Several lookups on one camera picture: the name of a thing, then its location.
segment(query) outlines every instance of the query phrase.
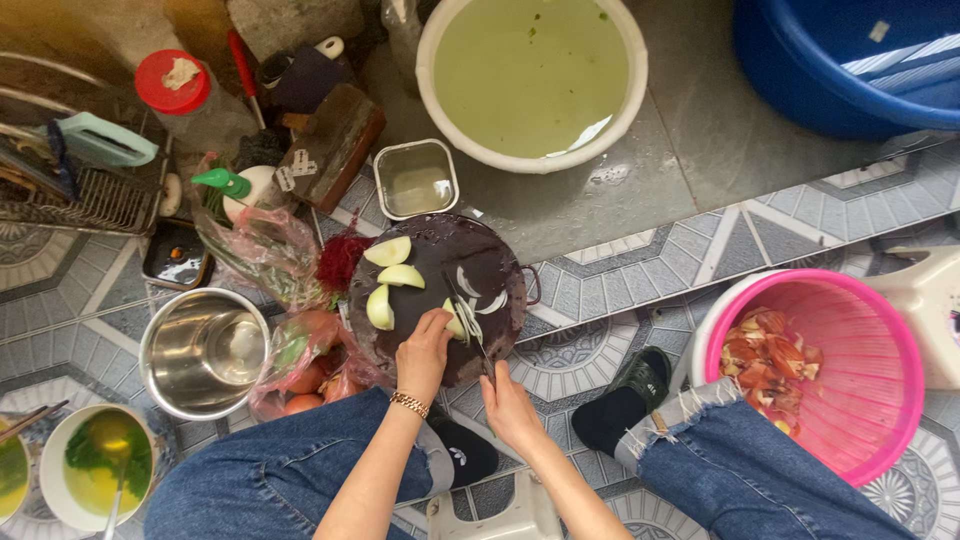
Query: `pink plastic basket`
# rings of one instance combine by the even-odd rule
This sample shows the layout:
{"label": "pink plastic basket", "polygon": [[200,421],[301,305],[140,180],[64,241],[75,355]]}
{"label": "pink plastic basket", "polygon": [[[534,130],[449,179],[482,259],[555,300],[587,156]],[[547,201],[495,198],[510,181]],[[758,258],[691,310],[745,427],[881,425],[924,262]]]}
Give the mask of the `pink plastic basket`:
{"label": "pink plastic basket", "polygon": [[[786,270],[749,285],[710,335],[706,380],[719,378],[727,329],[756,307],[786,314],[787,334],[824,351],[817,382],[805,381],[797,442],[853,487],[876,479],[903,453],[924,408],[924,371],[900,315],[872,288],[828,270]],[[817,395],[817,384],[823,396]]]}

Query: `white plastic stool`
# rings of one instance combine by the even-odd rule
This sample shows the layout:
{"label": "white plastic stool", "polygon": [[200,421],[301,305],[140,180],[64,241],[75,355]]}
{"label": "white plastic stool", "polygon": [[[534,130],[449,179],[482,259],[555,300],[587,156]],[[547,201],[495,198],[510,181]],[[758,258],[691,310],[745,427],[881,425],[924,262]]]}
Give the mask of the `white plastic stool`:
{"label": "white plastic stool", "polygon": [[563,540],[557,509],[533,471],[514,475],[514,500],[507,509],[485,520],[461,521],[453,512],[449,492],[430,500],[426,508],[427,540]]}
{"label": "white plastic stool", "polygon": [[887,253],[923,260],[863,282],[882,294],[910,328],[924,361],[926,387],[960,389],[960,246]]}

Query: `blue tub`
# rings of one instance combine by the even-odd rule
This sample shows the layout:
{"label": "blue tub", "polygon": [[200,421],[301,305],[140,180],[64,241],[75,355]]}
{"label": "blue tub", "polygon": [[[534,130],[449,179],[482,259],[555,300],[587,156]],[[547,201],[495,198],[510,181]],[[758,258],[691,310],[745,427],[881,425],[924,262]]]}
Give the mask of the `blue tub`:
{"label": "blue tub", "polygon": [[754,89],[815,132],[960,131],[960,0],[737,0]]}

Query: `hand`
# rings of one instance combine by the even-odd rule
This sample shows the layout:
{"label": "hand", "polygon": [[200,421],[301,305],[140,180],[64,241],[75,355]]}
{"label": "hand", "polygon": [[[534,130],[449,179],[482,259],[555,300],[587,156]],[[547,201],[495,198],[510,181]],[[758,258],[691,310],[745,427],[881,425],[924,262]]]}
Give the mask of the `hand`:
{"label": "hand", "polygon": [[417,329],[396,349],[396,391],[430,406],[440,389],[446,367],[446,343],[453,332],[444,330],[453,313],[430,309]]}
{"label": "hand", "polygon": [[496,362],[496,388],[486,375],[480,376],[480,392],[487,409],[487,423],[510,448],[526,459],[543,443],[552,444],[534,410],[523,384],[510,379],[505,360]]}

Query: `ripped jeans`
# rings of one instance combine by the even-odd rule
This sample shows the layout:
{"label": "ripped jeans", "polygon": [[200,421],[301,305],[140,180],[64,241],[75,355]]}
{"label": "ripped jeans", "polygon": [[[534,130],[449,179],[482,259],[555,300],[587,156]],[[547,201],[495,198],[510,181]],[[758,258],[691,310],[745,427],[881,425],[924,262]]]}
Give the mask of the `ripped jeans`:
{"label": "ripped jeans", "polygon": [[723,540],[916,540],[723,378],[668,398],[616,459]]}
{"label": "ripped jeans", "polygon": [[[372,388],[211,443],[157,487],[144,535],[148,540],[309,540],[389,405],[387,394]],[[423,423],[396,501],[441,493],[452,483],[450,454]],[[395,525],[387,538],[412,540]]]}

